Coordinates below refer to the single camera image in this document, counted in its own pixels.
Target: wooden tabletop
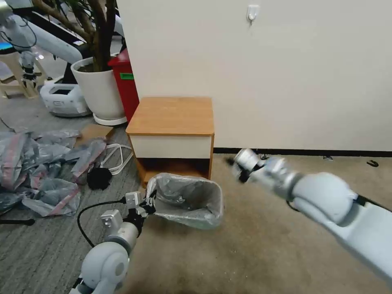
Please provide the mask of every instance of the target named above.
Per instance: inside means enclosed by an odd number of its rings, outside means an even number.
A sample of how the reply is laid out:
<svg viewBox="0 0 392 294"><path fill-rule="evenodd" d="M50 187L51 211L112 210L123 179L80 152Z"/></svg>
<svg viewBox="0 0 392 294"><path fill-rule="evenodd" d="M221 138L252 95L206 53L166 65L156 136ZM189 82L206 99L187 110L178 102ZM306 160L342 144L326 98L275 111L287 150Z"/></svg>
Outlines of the wooden tabletop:
<svg viewBox="0 0 392 294"><path fill-rule="evenodd" d="M212 101L208 97L143 97L126 129L129 135L211 136Z"/></svg>

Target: open shelf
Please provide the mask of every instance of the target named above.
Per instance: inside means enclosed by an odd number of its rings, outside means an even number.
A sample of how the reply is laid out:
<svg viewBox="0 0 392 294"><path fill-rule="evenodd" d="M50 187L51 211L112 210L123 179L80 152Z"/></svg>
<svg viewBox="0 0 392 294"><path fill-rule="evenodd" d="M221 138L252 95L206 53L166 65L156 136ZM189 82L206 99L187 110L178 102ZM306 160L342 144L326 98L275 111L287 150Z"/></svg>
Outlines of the open shelf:
<svg viewBox="0 0 392 294"><path fill-rule="evenodd" d="M144 187L153 176L162 172L209 178L209 158L137 158L136 160Z"/></svg>

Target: white drawer front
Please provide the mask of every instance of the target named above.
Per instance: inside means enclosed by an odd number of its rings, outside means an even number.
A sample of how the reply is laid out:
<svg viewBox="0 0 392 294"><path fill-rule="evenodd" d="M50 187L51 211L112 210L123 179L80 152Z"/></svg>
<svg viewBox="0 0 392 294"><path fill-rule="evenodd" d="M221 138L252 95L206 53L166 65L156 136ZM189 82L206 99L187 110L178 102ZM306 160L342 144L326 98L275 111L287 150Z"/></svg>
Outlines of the white drawer front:
<svg viewBox="0 0 392 294"><path fill-rule="evenodd" d="M211 137L129 136L139 158L209 158Z"/></svg>

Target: cardboard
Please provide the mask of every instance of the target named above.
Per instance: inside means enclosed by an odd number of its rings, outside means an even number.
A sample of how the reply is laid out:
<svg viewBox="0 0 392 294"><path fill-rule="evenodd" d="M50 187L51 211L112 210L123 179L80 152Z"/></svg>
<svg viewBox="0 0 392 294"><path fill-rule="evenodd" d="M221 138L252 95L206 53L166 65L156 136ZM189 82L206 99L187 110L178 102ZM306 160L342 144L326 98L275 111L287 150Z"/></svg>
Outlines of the cardboard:
<svg viewBox="0 0 392 294"><path fill-rule="evenodd" d="M75 147L82 145L93 138L103 138L108 140L113 135L114 128L103 125L88 124L80 132L82 133L82 137L76 139Z"/></svg>

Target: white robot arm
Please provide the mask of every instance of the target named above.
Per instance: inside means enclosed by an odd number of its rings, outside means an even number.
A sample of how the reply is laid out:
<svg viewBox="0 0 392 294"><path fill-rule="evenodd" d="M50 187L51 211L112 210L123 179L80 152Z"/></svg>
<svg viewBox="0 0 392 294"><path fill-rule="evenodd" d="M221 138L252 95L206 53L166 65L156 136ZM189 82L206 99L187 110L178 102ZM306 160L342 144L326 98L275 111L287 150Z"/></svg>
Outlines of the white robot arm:
<svg viewBox="0 0 392 294"><path fill-rule="evenodd" d="M283 158L260 158L250 149L234 160L241 182L256 181L294 203L296 209L331 232L355 257L392 285L392 212L354 193L341 178L291 171Z"/></svg>
<svg viewBox="0 0 392 294"><path fill-rule="evenodd" d="M116 209L101 215L109 234L105 242L93 247L86 255L80 277L69 294L114 293L127 274L129 256L145 219L155 213L155 194L142 197L140 192L127 193L122 199L128 208L128 216L124 219Z"/></svg>

